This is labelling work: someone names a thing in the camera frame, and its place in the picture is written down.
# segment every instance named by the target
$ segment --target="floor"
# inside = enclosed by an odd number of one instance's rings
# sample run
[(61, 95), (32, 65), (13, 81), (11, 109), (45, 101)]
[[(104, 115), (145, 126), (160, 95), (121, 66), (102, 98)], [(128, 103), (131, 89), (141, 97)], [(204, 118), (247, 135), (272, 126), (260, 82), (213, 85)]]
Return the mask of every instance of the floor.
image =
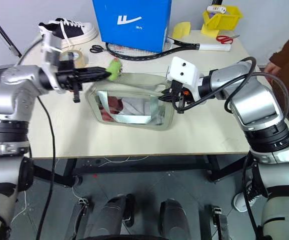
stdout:
[[(222, 155), (219, 156), (219, 163), (223, 167), (240, 157), (239, 155)], [(163, 161), (163, 157), (149, 157), (143, 161)], [(51, 161), (36, 160), (35, 164), (50, 169)], [(65, 164), (66, 160), (58, 160), (56, 172), (62, 174)], [(222, 213), (227, 216), (232, 240), (254, 240), (248, 214), (240, 213), (232, 206), (233, 197), (241, 191), (241, 172), (217, 183), (209, 182), (207, 177), (208, 173), (205, 170), (86, 175), (83, 177), (82, 184), (73, 188), (77, 196), (88, 196), (93, 204), (84, 237), (88, 237), (97, 215), (109, 199), (119, 194), (132, 193), (137, 202), (135, 223), (131, 228), (122, 226), (122, 234), (159, 236), (157, 225), (160, 204), (168, 198), (173, 198), (180, 202), (186, 212), (193, 240), (218, 239), (217, 229), (211, 224), (210, 205), (222, 208)], [(73, 195), (73, 189), (59, 185), (54, 187), (42, 229), (42, 240), (65, 239), (72, 210), (78, 200)], [(38, 179), (34, 180), (33, 186), (26, 192), (26, 210), (11, 224), (11, 240), (35, 239), (48, 190), (49, 183)], [(252, 207), (257, 224), (260, 224), (265, 202), (265, 198), (260, 198)], [(15, 215), (23, 210), (24, 206), (25, 195), (22, 192), (16, 203)]]

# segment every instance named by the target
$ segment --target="black scissors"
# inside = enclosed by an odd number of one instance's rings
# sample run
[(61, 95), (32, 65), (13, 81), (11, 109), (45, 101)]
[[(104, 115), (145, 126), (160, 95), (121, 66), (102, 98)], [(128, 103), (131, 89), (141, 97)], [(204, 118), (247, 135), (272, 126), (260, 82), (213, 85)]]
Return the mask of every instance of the black scissors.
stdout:
[(93, 54), (102, 53), (103, 51), (106, 50), (100, 45), (92, 45), (92, 47), (90, 48), (90, 52)]

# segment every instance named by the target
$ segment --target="red scissors handle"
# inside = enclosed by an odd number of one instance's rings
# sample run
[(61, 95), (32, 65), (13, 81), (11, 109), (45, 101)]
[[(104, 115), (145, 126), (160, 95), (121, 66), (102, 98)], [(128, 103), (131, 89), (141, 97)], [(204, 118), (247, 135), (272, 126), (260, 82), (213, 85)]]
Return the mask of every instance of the red scissors handle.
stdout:
[(222, 44), (232, 44), (234, 42), (234, 39), (232, 37), (224, 35), (219, 35), (215, 39)]

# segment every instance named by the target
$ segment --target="scissors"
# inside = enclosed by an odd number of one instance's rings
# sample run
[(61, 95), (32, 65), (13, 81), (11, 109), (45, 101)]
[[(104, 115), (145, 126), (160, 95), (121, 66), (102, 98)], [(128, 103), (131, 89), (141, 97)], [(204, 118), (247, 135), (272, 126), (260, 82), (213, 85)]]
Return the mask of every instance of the scissors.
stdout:
[(224, 36), (219, 35), (215, 39), (220, 42), (221, 44), (232, 44), (234, 42), (234, 39), (239, 37), (240, 35), (234, 35), (234, 36)]
[(100, 45), (92, 45), (92, 47), (89, 49), (90, 52), (93, 54), (102, 53), (103, 51), (106, 51), (102, 46)]

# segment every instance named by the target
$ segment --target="transparent pouch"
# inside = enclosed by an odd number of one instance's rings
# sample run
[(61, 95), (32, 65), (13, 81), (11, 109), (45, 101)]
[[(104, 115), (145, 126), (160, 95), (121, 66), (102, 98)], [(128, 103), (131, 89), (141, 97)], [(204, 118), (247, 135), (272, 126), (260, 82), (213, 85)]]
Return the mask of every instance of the transparent pouch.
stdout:
[(96, 119), (103, 124), (166, 130), (174, 109), (159, 100), (170, 85), (162, 76), (123, 73), (117, 81), (100, 81), (85, 93)]

